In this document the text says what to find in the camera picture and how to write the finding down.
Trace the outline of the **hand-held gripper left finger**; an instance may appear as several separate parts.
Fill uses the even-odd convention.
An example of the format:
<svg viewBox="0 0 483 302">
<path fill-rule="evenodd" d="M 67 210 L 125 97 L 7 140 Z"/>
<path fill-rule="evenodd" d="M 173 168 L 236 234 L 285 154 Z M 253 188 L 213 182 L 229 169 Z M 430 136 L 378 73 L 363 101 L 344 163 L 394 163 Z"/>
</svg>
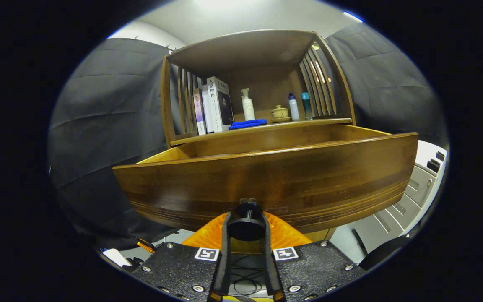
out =
<svg viewBox="0 0 483 302">
<path fill-rule="evenodd" d="M 211 220 L 196 235 L 218 231 L 218 248 L 166 242 L 132 271 L 132 277 L 160 297 L 153 302 L 221 302 L 230 287 L 230 237 L 227 223 L 232 214 Z"/>
</svg>

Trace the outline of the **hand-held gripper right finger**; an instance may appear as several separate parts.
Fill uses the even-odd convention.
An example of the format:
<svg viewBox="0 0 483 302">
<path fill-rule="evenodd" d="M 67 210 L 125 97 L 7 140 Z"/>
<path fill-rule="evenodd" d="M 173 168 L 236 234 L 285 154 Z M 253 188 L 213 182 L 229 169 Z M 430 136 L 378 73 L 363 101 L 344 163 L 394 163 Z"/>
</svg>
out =
<svg viewBox="0 0 483 302">
<path fill-rule="evenodd" d="M 312 241 L 270 213 L 262 218 L 266 286 L 275 302 L 321 302 L 365 274 L 328 240 Z"/>
</svg>

